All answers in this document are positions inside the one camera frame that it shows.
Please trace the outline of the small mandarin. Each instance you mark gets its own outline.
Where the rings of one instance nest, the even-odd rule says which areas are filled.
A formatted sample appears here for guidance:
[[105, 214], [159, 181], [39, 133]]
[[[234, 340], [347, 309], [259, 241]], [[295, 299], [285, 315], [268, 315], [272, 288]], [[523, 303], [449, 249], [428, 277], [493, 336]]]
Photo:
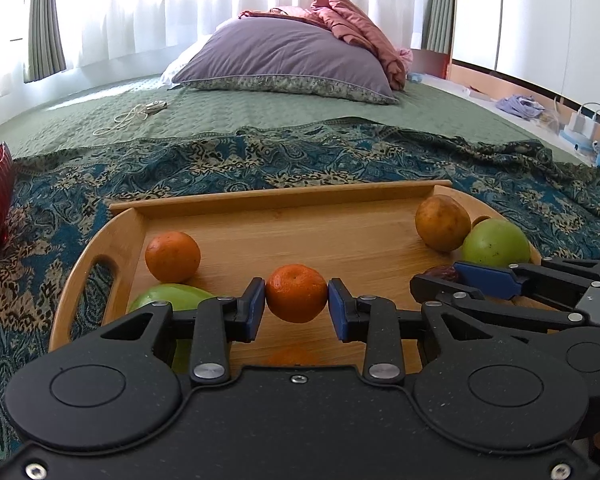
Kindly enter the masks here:
[[178, 231], [154, 237], [144, 257], [147, 269], [161, 283], [184, 283], [196, 274], [201, 263], [196, 240]]
[[303, 264], [276, 269], [265, 284], [270, 311], [289, 323], [307, 323], [319, 315], [328, 299], [328, 287], [321, 274]]

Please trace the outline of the left green curtain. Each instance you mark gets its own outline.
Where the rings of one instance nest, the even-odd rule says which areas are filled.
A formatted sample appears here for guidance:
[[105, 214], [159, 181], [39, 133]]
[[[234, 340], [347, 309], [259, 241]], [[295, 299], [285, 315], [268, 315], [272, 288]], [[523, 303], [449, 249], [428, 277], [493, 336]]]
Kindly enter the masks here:
[[56, 0], [24, 0], [26, 55], [23, 82], [40, 81], [67, 68], [62, 48]]

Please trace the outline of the blue paisley blanket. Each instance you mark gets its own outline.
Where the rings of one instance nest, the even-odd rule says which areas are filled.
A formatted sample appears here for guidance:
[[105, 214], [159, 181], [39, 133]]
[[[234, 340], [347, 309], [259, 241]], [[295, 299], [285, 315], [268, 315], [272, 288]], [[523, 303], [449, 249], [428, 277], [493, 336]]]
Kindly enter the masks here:
[[61, 289], [112, 203], [448, 180], [516, 223], [543, 255], [600, 259], [600, 170], [536, 141], [478, 142], [344, 118], [68, 148], [17, 159], [15, 174], [0, 251], [0, 463], [20, 445], [4, 408], [6, 384], [46, 351]]

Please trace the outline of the large brownish orange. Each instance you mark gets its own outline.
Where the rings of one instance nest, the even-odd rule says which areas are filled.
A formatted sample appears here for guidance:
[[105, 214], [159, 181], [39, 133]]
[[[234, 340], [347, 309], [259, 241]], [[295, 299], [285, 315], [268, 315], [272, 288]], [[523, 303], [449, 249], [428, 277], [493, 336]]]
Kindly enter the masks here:
[[415, 228], [428, 247], [437, 252], [452, 252], [462, 246], [471, 230], [471, 220], [454, 198], [434, 195], [418, 206]]

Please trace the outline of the right green curtain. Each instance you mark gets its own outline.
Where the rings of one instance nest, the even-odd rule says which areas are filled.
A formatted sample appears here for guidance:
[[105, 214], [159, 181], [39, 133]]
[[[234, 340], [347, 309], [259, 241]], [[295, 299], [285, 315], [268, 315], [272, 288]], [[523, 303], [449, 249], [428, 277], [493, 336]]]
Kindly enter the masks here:
[[456, 0], [427, 0], [422, 47], [441, 54], [450, 54]]

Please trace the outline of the green quilted bedspread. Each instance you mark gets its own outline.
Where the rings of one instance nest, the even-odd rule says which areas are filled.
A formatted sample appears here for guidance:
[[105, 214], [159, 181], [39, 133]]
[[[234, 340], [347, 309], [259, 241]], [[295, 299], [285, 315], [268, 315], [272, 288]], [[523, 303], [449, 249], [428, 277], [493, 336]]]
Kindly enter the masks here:
[[169, 89], [159, 78], [149, 78], [81, 92], [29, 110], [0, 126], [0, 143], [23, 157], [133, 139], [192, 138], [240, 127], [277, 129], [353, 117], [462, 136], [469, 142], [538, 139], [561, 162], [584, 161], [542, 122], [510, 116], [452, 81], [425, 75], [407, 84], [398, 99], [393, 105], [373, 105], [285, 93]]

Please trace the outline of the green apple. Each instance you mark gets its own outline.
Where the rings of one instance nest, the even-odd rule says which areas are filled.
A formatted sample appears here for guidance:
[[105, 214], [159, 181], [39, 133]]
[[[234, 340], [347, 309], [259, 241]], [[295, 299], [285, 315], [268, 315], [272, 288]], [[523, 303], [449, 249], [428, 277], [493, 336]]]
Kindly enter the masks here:
[[[145, 304], [155, 301], [168, 302], [174, 312], [196, 310], [201, 302], [213, 298], [210, 292], [184, 284], [160, 284], [141, 292], [126, 308], [131, 313]], [[188, 371], [188, 361], [192, 343], [179, 339], [176, 343], [172, 370], [178, 374]]]
[[490, 218], [478, 223], [467, 235], [462, 258], [469, 263], [504, 268], [529, 262], [530, 244], [524, 232], [512, 222]]

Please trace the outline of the dried red date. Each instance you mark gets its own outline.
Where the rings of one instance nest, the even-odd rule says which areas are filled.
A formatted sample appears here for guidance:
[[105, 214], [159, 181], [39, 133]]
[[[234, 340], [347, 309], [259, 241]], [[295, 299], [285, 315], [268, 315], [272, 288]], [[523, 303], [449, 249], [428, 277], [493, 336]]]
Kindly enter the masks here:
[[433, 266], [427, 269], [424, 275], [450, 282], [458, 282], [460, 280], [460, 274], [458, 274], [454, 266]]

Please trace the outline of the pink crumpled blanket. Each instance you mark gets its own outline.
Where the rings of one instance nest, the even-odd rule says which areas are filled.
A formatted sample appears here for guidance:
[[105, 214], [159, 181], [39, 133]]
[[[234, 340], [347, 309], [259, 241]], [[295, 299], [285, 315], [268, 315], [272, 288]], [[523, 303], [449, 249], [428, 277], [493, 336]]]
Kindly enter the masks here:
[[396, 48], [351, 0], [312, 0], [308, 8], [276, 6], [268, 11], [245, 10], [238, 18], [282, 18], [327, 29], [346, 44], [373, 53], [392, 90], [403, 89], [413, 63], [412, 51]]

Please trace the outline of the wooden serving tray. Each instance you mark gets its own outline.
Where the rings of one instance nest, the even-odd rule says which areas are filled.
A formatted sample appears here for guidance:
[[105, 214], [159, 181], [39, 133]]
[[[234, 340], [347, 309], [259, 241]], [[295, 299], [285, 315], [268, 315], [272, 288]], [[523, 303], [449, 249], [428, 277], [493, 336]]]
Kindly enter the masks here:
[[434, 195], [454, 198], [471, 219], [492, 214], [490, 206], [446, 181], [276, 188], [112, 204], [111, 219], [67, 278], [50, 348], [70, 341], [95, 264], [109, 266], [114, 278], [102, 315], [102, 322], [110, 323], [155, 284], [145, 247], [169, 231], [197, 241], [202, 258], [193, 284], [215, 295], [239, 296], [253, 278], [302, 263], [323, 278], [340, 278], [353, 295], [375, 294], [401, 309], [415, 309], [411, 277], [451, 260], [427, 247], [415, 229], [418, 205]]

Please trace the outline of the wooden bed frame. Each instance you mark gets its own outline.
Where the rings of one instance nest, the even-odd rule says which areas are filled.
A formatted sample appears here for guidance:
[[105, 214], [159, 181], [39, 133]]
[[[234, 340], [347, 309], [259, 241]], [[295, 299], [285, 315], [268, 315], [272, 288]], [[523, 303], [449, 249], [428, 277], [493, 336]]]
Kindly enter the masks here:
[[568, 122], [572, 112], [580, 110], [581, 104], [538, 84], [489, 70], [478, 65], [453, 61], [448, 54], [429, 50], [413, 50], [411, 69], [414, 73], [440, 77], [453, 84], [468, 88], [497, 101], [512, 94], [533, 96], [543, 105], [553, 107], [563, 122]]

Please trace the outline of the purple pillow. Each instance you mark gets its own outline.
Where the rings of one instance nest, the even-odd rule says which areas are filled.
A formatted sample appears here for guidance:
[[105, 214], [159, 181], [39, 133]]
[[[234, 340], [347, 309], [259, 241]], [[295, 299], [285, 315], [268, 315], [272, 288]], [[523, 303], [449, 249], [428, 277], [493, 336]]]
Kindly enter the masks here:
[[171, 81], [198, 90], [313, 94], [368, 104], [396, 102], [373, 53], [316, 25], [241, 18], [219, 28]]

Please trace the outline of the green curtain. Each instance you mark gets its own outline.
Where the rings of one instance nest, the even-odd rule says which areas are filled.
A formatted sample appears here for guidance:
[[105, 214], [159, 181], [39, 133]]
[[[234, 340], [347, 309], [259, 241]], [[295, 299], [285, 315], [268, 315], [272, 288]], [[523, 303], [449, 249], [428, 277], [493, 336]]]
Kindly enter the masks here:
[[67, 68], [62, 48], [56, 0], [24, 0], [26, 55], [23, 82], [40, 81]]
[[450, 54], [456, 0], [427, 0], [422, 47], [441, 54]]

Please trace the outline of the lilac crumpled cloth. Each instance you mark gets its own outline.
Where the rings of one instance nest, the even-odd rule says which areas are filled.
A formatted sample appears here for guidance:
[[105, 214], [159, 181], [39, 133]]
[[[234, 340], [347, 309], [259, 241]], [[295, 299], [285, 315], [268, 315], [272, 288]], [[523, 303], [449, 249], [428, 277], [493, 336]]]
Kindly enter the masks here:
[[539, 118], [545, 110], [544, 106], [536, 102], [532, 96], [522, 96], [521, 94], [499, 99], [495, 102], [495, 107], [506, 114], [524, 120]]

